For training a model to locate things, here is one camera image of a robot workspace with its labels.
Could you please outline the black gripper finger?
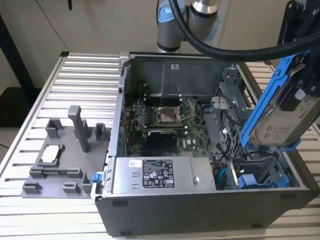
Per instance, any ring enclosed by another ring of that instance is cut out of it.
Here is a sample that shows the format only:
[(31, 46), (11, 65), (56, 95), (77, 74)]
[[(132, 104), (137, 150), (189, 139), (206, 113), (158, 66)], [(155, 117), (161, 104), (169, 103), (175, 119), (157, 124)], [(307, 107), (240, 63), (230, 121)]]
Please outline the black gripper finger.
[(304, 67), (304, 53), (298, 53), (293, 56), (292, 61), (290, 63), (290, 75), (293, 76), (301, 71)]
[(303, 63), (304, 68), (291, 75), (283, 87), (284, 92), (279, 99), (279, 108), (282, 111), (292, 112), (309, 97), (320, 97), (320, 53), (304, 53)]

